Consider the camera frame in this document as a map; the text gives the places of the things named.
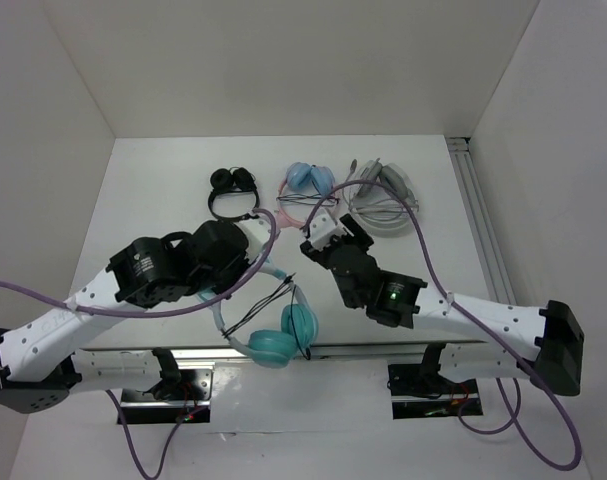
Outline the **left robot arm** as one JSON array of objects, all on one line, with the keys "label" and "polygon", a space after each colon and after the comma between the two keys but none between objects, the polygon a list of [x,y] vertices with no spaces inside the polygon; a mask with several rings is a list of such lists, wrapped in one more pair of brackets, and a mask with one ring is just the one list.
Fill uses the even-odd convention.
[{"label": "left robot arm", "polygon": [[230,298],[260,270],[277,236],[274,215],[256,209],[236,223],[209,220],[193,233],[140,237],[64,301],[0,281],[52,307],[19,328],[0,328],[0,405],[32,414],[72,394],[110,389],[172,397],[183,378],[170,349],[87,345],[126,319],[176,317]]}]

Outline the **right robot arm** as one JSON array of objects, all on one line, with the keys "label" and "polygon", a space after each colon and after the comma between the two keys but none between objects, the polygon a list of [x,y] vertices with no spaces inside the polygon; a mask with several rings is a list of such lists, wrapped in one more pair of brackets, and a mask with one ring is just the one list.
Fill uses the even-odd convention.
[{"label": "right robot arm", "polygon": [[372,238],[350,215],[320,213],[304,231],[301,252],[332,274],[347,308],[389,328],[449,331],[474,340],[468,347],[438,343],[426,349],[419,379],[427,390],[516,377],[555,395],[579,394],[585,335],[566,303],[501,304],[384,270],[368,252]]}]

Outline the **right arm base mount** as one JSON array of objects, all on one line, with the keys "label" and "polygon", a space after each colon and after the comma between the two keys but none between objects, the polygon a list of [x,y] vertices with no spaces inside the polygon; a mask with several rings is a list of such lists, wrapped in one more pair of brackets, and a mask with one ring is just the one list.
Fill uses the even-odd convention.
[{"label": "right arm base mount", "polygon": [[446,343],[428,344],[420,354],[388,359],[387,389],[394,420],[481,416],[475,380],[453,382],[440,374]]}]

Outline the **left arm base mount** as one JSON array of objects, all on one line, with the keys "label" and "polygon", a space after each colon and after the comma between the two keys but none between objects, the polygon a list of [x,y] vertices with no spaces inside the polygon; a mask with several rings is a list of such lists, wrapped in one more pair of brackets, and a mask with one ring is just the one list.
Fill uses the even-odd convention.
[{"label": "left arm base mount", "polygon": [[214,363],[178,360],[180,379],[148,391],[123,389],[119,405],[129,425],[206,424],[211,419]]}]

